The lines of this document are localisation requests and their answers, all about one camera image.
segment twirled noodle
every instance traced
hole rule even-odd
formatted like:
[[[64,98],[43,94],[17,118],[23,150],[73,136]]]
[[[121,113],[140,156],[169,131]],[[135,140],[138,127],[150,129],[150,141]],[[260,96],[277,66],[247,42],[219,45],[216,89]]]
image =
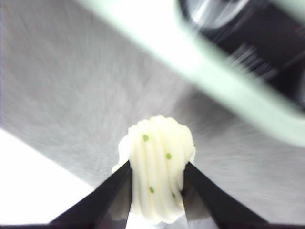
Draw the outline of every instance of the twirled noodle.
[[[184,214],[180,191],[183,171],[193,162],[190,129],[173,118],[155,116],[128,129],[119,143],[116,171],[127,160],[132,168],[132,211],[152,224],[175,222]]]

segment light green plastic object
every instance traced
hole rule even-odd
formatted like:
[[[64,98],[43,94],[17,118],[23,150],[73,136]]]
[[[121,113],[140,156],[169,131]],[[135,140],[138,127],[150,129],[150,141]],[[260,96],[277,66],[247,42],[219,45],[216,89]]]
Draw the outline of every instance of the light green plastic object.
[[[78,2],[240,117],[282,141],[305,147],[305,114],[252,73],[232,68],[225,53],[186,24],[177,1]],[[305,0],[296,2],[296,8],[304,9]]]

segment gray carpet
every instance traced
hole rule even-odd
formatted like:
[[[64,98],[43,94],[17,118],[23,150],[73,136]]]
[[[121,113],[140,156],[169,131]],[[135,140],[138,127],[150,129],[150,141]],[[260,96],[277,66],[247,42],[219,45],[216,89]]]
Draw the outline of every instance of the gray carpet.
[[[245,123],[72,1],[1,1],[2,128],[96,187],[127,128],[153,115],[190,127],[196,165],[225,191],[269,221],[305,224],[305,149]]]

